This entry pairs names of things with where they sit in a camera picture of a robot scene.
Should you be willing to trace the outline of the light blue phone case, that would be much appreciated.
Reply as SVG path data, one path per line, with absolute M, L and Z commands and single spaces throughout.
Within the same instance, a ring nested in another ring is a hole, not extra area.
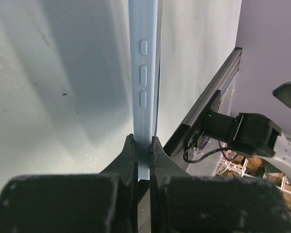
M 138 178 L 149 180 L 149 147 L 156 123 L 162 1 L 129 1 L 133 134 L 138 148 Z

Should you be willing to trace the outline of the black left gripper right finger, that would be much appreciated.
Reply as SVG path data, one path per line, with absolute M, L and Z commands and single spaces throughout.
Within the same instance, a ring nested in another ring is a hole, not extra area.
M 150 146 L 153 233 L 291 233 L 282 194 L 261 178 L 191 176 Z

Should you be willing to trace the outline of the blue-edged black phone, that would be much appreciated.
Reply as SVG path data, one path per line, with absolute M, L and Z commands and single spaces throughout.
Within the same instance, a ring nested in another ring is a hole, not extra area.
M 158 114 L 160 102 L 160 84 L 161 84 L 161 38 L 162 38 L 162 0 L 156 1 L 156 57 L 155 57 L 155 110 L 153 114 L 153 135 L 158 133 Z

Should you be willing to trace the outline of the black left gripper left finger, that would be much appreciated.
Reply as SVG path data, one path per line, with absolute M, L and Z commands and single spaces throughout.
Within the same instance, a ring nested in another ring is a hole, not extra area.
M 0 193 L 0 233 L 135 233 L 137 148 L 128 135 L 100 173 L 22 175 Z

